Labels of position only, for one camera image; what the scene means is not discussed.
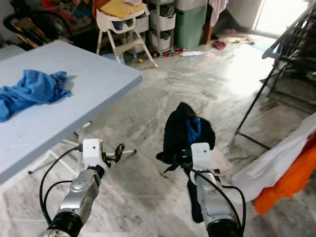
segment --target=hanging clothes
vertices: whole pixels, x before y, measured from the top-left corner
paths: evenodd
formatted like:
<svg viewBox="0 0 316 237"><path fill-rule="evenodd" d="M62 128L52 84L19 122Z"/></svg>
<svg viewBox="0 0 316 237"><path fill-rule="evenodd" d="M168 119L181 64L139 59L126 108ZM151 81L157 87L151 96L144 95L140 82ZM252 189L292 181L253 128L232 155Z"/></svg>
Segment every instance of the hanging clothes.
<svg viewBox="0 0 316 237"><path fill-rule="evenodd" d="M208 4L210 4L213 8L211 15L210 27L214 27L216 22L218 21L219 14L225 10L228 0L209 0Z"/></svg>
<svg viewBox="0 0 316 237"><path fill-rule="evenodd" d="M266 187L273 187L286 173L306 145L308 136L316 130L316 113L304 119L299 128L274 148L264 153L232 176L232 183L239 187L246 201L256 199ZM241 203L240 197L230 198Z"/></svg>
<svg viewBox="0 0 316 237"><path fill-rule="evenodd" d="M274 187L265 188L255 200L256 211L265 214L281 197L303 190L316 167L316 147L299 156Z"/></svg>

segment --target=green container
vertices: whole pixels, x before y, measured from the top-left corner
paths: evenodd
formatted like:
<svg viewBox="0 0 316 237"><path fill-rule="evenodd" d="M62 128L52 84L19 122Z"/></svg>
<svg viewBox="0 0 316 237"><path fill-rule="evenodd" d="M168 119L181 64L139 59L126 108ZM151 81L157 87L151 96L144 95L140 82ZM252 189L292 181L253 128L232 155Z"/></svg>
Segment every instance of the green container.
<svg viewBox="0 0 316 237"><path fill-rule="evenodd" d="M176 9L175 45L178 48L193 48L201 38L205 6L186 11Z"/></svg>

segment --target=black metal rack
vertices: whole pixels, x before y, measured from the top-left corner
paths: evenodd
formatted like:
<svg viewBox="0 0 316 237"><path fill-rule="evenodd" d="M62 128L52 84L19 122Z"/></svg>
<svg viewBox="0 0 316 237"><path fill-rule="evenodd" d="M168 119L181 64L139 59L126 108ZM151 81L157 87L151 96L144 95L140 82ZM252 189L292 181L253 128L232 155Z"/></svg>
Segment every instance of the black metal rack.
<svg viewBox="0 0 316 237"><path fill-rule="evenodd" d="M267 57L275 59L273 68L263 80L263 85L239 124L235 136L239 134L266 149L270 149L269 146L242 133L240 129L267 85L270 87L268 96L276 92L282 96L295 99L300 103L303 102L311 106L316 106L316 100L306 101L300 96L291 93L298 81L316 86L316 0L310 3L305 12L264 52L262 59ZM276 89L276 85L280 79L291 83L287 92Z"/></svg>

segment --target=table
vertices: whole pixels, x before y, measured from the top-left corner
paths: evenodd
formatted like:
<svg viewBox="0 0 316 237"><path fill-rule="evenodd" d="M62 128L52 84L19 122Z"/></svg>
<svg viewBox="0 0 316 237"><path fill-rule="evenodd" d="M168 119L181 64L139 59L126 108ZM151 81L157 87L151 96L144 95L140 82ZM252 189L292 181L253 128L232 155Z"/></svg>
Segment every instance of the table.
<svg viewBox="0 0 316 237"><path fill-rule="evenodd" d="M68 98L39 104L0 123L1 183L93 120L142 81L142 72L78 47L55 41L0 62L0 87L15 85L24 69L65 71Z"/></svg>

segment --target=black cable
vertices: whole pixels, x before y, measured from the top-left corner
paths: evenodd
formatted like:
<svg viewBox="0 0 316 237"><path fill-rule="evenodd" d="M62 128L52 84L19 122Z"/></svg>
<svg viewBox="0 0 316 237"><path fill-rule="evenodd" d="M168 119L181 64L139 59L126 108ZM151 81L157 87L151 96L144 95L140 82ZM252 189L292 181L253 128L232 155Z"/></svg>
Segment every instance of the black cable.
<svg viewBox="0 0 316 237"><path fill-rule="evenodd" d="M77 150L78 147L74 147L74 148L71 148L70 150L66 151L65 153L63 153L51 166L50 168L46 171L46 173L43 175L42 179L41 179L41 182L40 182L40 187L39 187L39 204L40 204L40 208L41 208L41 211L45 217L45 220L48 224L51 223L51 219L48 215L48 212L47 210L45 209L44 207L44 203L43 203L43 184L44 184L44 181L45 181L45 178L47 176L47 174L49 173L49 171L52 169L52 167L54 167L54 165L62 158L64 157L66 154L68 154L69 152L73 151L73 150Z"/></svg>
<svg viewBox="0 0 316 237"><path fill-rule="evenodd" d="M222 187L224 189L236 189L240 196L241 196L241 199L242 199L242 224L241 224L241 230L242 232L245 230L245 226L246 226L246 200L245 200L245 196L243 195L242 191L237 188L236 186L225 186L225 185L222 185Z"/></svg>
<svg viewBox="0 0 316 237"><path fill-rule="evenodd" d="M48 213L47 211L47 206L46 206L46 201L47 201L47 198L48 198L48 195L49 195L49 192L52 190L52 188L54 188L56 185L58 184L62 184L62 183L71 183L72 180L64 180L64 181L59 181L59 182L56 182L54 183L52 186L49 187L49 189L47 190L46 194L45 194L45 197L44 197L44 208L45 208L45 211Z"/></svg>
<svg viewBox="0 0 316 237"><path fill-rule="evenodd" d="M240 230L240 234L242 236L243 232L241 231L242 229L242 226L241 226L241 223L240 223L240 219L239 219L239 216L237 214L237 211L234 207L234 205L232 204L232 202L230 201L230 199L226 196L226 194L216 185L214 184L212 181L210 181L208 178L206 178L204 175L202 175L199 171L185 165L185 164L180 164L180 163L176 163L177 165L181 166L182 168L186 168L190 171L192 171L193 173L197 174L198 176L200 176L202 179L204 179L207 183L209 183L210 185L213 186L213 188L215 188L222 196L223 198L227 201L227 203L229 204L229 206L231 207L234 215L235 215L235 218L236 218L236 221L237 221L237 225L238 225L238 229Z"/></svg>

